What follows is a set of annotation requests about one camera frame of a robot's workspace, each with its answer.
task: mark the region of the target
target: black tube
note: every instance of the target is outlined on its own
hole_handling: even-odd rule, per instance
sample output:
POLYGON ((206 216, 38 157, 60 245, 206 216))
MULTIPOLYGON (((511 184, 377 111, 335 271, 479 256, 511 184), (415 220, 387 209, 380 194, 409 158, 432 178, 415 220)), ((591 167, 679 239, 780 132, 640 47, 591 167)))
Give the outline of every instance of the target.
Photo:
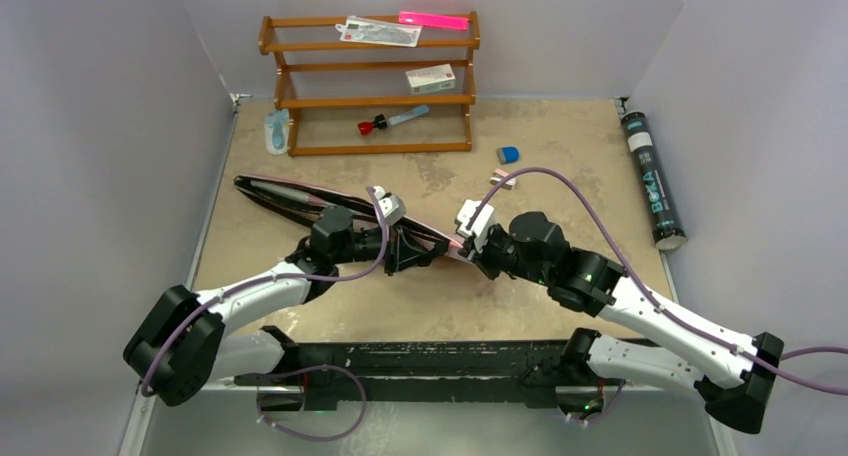
POLYGON ((657 249, 668 251, 683 246, 686 233, 671 199, 668 179, 660 166, 654 149, 648 120, 644 113, 630 111, 621 118, 630 153, 639 170, 645 188, 645 201, 653 223, 652 233, 657 249))

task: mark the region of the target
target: wooden shelf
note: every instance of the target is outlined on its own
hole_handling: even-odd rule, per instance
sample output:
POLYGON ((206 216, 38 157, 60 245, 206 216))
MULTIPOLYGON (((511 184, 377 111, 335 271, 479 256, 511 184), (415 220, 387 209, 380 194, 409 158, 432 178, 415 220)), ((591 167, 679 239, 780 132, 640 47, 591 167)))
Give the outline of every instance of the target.
MULTIPOLYGON (((471 150, 471 105, 477 100, 476 84, 474 82, 474 50, 480 47, 480 26, 477 12, 468 14, 452 14, 450 16, 468 18, 468 37, 458 39, 426 39, 427 30, 422 32, 415 48, 402 46, 384 46, 366 43, 348 43, 343 41, 319 41, 307 43, 281 43, 277 39, 277 29, 282 28, 312 28, 343 24, 347 17, 325 18, 271 18, 262 20, 259 30, 259 52, 263 55, 273 54, 277 64, 276 89, 274 91, 274 106, 277 109, 288 109, 291 116, 289 128, 289 155, 314 156, 329 154, 382 154, 398 152, 432 152, 432 151, 470 151, 471 150), (464 48, 465 59, 455 60, 418 60, 418 61, 370 61, 370 62, 334 62, 312 64, 288 64, 285 53, 295 51, 336 51, 349 49, 395 49, 414 50, 417 48, 464 48), (450 64, 452 67, 465 69, 462 94, 426 94, 421 96, 385 96, 360 98, 304 98, 295 96, 292 87, 291 73, 316 71, 369 71, 389 69, 412 69, 428 66, 450 64), (298 148, 297 131, 300 124, 300 110, 310 108, 351 108, 364 106, 410 106, 421 104, 458 104, 462 106, 465 119, 465 142, 463 143, 430 143, 430 144, 398 144, 374 146, 334 146, 317 148, 298 148)), ((397 22, 397 16, 365 16, 367 19, 397 22)))

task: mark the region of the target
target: white box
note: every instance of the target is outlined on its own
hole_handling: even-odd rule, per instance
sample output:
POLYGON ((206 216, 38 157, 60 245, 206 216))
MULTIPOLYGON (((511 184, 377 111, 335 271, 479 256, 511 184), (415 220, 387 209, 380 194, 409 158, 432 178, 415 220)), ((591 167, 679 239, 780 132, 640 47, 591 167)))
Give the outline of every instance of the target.
POLYGON ((413 95, 435 93, 456 86, 456 75, 453 74, 450 64, 407 71, 406 79, 413 95))

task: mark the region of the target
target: beige tabletop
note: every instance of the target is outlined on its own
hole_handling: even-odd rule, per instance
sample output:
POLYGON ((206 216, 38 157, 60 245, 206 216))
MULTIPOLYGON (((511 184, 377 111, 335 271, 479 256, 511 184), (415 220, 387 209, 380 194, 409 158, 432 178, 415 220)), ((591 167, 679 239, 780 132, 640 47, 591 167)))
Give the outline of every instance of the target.
MULTIPOLYGON (((291 159, 266 152, 263 118, 270 103, 241 106, 198 267, 195 289, 223 286, 269 269, 290 254, 307 230, 265 210, 237 192, 233 177, 260 173, 320 184, 365 198, 365 187, 382 185, 399 195, 407 214, 445 232, 465 199, 480 199, 498 167, 495 150, 516 146, 521 159, 505 169, 544 166, 571 178, 592 202, 645 282, 671 297, 660 256, 653 247, 641 187, 611 101, 480 101, 472 107, 475 132, 470 153, 320 156, 291 159)), ((375 109, 304 114, 299 144, 362 144, 398 140, 461 139, 461 120, 450 110, 403 123, 363 139, 356 122, 375 109)), ((402 109, 386 108, 387 116, 402 109)), ((544 211, 560 224, 572 246, 612 252, 577 199, 544 175, 522 176, 513 191, 493 199, 505 226, 525 211, 544 211)), ((353 274, 365 264, 349 264, 353 274)), ((247 330, 274 324, 300 341, 410 341, 568 338, 577 327, 616 337, 635 334, 561 308, 545 288, 501 276, 489 281, 477 268, 440 258, 429 268, 392 277, 376 271, 338 283, 304 306, 271 314, 247 330)))

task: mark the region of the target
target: gray wall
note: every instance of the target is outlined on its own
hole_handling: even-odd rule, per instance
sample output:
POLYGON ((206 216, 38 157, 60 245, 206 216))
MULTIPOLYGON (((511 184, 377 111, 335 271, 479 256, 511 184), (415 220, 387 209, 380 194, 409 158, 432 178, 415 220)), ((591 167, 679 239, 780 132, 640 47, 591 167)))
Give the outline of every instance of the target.
POLYGON ((0 55, 0 454, 114 454, 229 98, 180 0, 0 0, 0 55))
MULTIPOLYGON (((273 58, 261 56, 256 47, 259 24, 265 15, 341 16, 393 14, 398 10, 476 9, 480 14, 482 44, 475 58, 475 75, 481 96, 614 97, 632 93, 683 3, 683 0, 183 1, 229 89, 265 97, 273 93, 274 85, 273 58)), ((338 38, 334 30, 321 34, 338 38)), ((372 51, 357 53, 359 57, 377 57, 372 51)), ((423 57, 440 57, 434 53, 423 57)))
MULTIPOLYGON (((848 0, 687 0, 631 108, 648 112, 691 241, 680 299, 788 348, 848 343, 848 0)), ((787 369, 845 386, 839 357, 787 369)), ((781 381, 740 454, 845 454, 848 399, 781 381)))

